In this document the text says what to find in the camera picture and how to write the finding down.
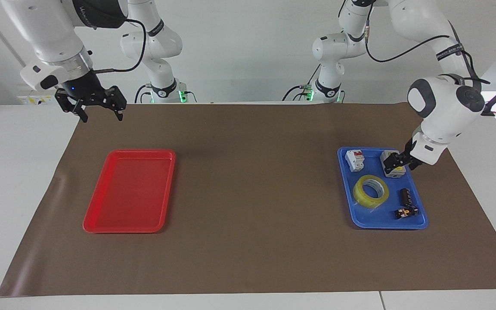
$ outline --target electronic component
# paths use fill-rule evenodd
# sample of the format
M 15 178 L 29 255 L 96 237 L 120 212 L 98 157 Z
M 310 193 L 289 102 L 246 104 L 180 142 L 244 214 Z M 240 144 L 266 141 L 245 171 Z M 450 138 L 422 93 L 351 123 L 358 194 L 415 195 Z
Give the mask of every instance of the electronic component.
M 407 168 L 405 166 L 396 167 L 390 173 L 386 173 L 386 166 L 384 165 L 384 161 L 390 157 L 392 154 L 399 154 L 399 151 L 383 151 L 380 155 L 380 163 L 382 164 L 382 169 L 384 169 L 384 174 L 386 178 L 401 178 L 407 173 Z
M 399 220 L 400 218 L 415 216 L 419 213 L 419 210 L 415 206 L 408 206 L 405 208 L 400 208 L 394 211 L 395 217 Z
M 403 206 L 409 207 L 414 205 L 410 190 L 404 188 L 400 191 L 400 193 L 401 193 L 401 204 L 403 204 Z
M 363 164 L 365 157 L 360 149 L 351 149 L 347 151 L 345 158 L 348 165 L 350 165 L 351 172 L 359 172 L 365 167 Z
M 369 196 L 363 186 L 370 186 L 376 191 L 377 198 Z M 353 197 L 356 202 L 365 208 L 378 208 L 390 197 L 390 190 L 384 180 L 374 175 L 362 176 L 353 188 Z
M 397 211 L 394 211 L 395 217 L 397 219 L 404 217 L 415 216 L 419 213 L 419 209 L 416 208 L 413 204 L 413 198 L 411 196 L 411 191 L 409 189 L 401 189 L 401 204 L 403 204 L 404 208 L 400 208 Z

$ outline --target black capacitor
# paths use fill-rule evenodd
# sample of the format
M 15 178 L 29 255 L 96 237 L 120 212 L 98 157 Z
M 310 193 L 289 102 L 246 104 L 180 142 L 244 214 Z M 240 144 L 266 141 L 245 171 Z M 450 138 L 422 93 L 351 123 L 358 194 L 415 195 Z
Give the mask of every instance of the black capacitor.
M 401 203 L 406 207 L 413 206 L 413 199 L 409 189 L 404 188 L 401 190 Z

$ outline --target plastic tray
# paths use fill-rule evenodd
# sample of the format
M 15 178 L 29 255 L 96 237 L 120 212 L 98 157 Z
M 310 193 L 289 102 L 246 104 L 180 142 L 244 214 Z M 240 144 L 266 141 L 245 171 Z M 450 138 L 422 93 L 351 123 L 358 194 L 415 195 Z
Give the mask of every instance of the plastic tray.
M 83 228 L 90 233 L 154 233 L 166 218 L 175 166 L 169 149 L 117 149 L 108 154 Z
M 350 149 L 360 149 L 363 151 L 365 157 L 363 170 L 359 172 L 351 172 L 350 167 L 344 158 L 346 152 Z M 348 197 L 348 204 L 350 205 L 350 213 L 353 222 L 361 228 L 374 228 L 374 229 L 425 229 L 428 226 L 428 217 L 422 205 L 419 193 L 415 186 L 415 182 L 411 177 L 411 173 L 407 168 L 407 173 L 398 179 L 386 178 L 384 169 L 380 163 L 380 154 L 387 149 L 376 149 L 368 147 L 342 147 L 338 150 L 338 160 L 340 163 L 340 170 L 342 171 L 342 178 L 344 180 L 344 187 L 346 188 L 346 195 Z M 390 189 L 390 197 L 386 202 L 376 209 L 365 208 L 358 204 L 353 198 L 352 190 L 357 181 L 364 175 L 375 175 L 384 182 Z M 411 197 L 413 204 L 419 209 L 419 214 L 413 217 L 406 217 L 397 219 L 395 218 L 394 211 L 403 208 L 401 204 L 400 190 L 408 188 L 411 190 Z

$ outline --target green light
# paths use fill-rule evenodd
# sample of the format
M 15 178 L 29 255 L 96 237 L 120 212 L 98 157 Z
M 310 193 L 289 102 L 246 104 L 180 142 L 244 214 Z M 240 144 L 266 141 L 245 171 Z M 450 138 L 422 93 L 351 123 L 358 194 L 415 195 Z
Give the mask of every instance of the green light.
M 181 92 L 181 90 L 179 90 L 179 100 L 181 100 L 181 103 L 187 102 L 187 96 L 185 96 L 185 93 Z

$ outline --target blue tray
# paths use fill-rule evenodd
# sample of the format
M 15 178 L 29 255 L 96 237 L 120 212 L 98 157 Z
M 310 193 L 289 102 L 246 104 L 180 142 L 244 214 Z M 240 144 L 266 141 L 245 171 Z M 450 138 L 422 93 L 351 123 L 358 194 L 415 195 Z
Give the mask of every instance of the blue tray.
M 359 172 L 351 172 L 350 167 L 345 159 L 346 152 L 350 149 L 360 149 L 365 157 L 363 170 Z M 425 229 L 428 226 L 428 217 L 422 205 L 419 193 L 415 186 L 415 182 L 411 178 L 411 173 L 407 168 L 407 173 L 398 179 L 386 178 L 384 169 L 380 163 L 380 154 L 387 149 L 376 149 L 369 147 L 342 147 L 338 150 L 338 160 L 348 204 L 350 205 L 350 213 L 353 222 L 361 228 L 373 229 Z M 376 209 L 365 208 L 358 204 L 353 198 L 353 186 L 364 175 L 371 174 L 379 177 L 386 182 L 390 188 L 390 197 L 386 202 Z M 413 204 L 418 208 L 419 213 L 413 217 L 397 219 L 394 211 L 403 208 L 401 204 L 400 190 L 407 188 L 411 190 Z

